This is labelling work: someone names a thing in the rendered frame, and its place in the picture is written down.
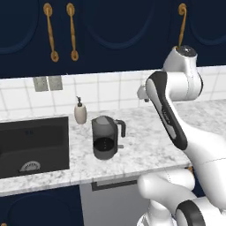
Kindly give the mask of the black sink basin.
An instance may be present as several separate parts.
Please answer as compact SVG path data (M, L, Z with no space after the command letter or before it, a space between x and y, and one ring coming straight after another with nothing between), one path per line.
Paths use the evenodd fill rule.
M0 179L67 169L68 117L0 123Z

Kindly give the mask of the grey dishwasher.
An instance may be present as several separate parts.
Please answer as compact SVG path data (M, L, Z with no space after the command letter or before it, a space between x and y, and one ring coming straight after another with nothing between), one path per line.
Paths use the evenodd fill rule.
M100 181L116 183L138 177ZM91 184L79 186L84 226L136 226L147 211L148 200L141 197L137 184L92 191Z

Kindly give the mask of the navy base cupboard door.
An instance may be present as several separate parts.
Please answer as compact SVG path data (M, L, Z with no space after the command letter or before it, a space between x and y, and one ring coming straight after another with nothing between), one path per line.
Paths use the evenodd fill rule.
M79 186L0 197L0 226L84 226Z
M203 192L203 190L200 186L200 182L199 182L198 178L196 177L195 170L193 170L193 174L191 173L191 171L189 171L189 173L186 174L185 186L191 192L193 192L198 198L205 196L205 193Z

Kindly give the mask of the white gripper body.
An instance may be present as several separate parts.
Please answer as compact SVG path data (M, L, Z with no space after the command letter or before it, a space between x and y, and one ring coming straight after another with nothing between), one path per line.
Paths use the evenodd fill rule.
M137 96L140 100L143 100L144 102L149 102L150 99L147 96L146 93L146 86L145 85L141 85L137 91Z

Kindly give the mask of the beige soap dispenser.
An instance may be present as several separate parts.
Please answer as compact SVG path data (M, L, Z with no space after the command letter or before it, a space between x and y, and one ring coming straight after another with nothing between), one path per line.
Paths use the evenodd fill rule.
M74 117L78 124L84 124L87 121L87 108L79 96L77 99L78 102L74 107Z

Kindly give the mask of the navy wall cupboard door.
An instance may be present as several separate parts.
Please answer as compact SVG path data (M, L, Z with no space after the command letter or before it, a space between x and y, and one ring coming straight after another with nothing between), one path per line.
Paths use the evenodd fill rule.
M57 75L63 61L51 60L48 21L43 5L53 14L55 50L60 53L60 7L62 0L0 0L0 79Z
M73 16L79 59L71 59L70 17L65 14L68 74L159 69L170 46L174 0L65 0Z
M186 5L183 44L198 53L198 66L226 65L226 0L177 0Z

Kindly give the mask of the dark grey electric kettle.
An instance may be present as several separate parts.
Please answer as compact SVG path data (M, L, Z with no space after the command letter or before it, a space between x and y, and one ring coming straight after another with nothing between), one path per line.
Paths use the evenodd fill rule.
M111 159L118 150L118 126L121 126L121 137L126 134L123 120L108 116L99 116L92 120L94 156L99 160Z

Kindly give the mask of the grey wall socket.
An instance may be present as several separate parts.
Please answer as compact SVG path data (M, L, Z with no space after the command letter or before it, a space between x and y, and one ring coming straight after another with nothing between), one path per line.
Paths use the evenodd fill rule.
M45 77L33 77L34 89L36 92L48 91L48 83Z
M57 91L63 89L62 78L60 75L58 76L49 76L49 89L51 91Z

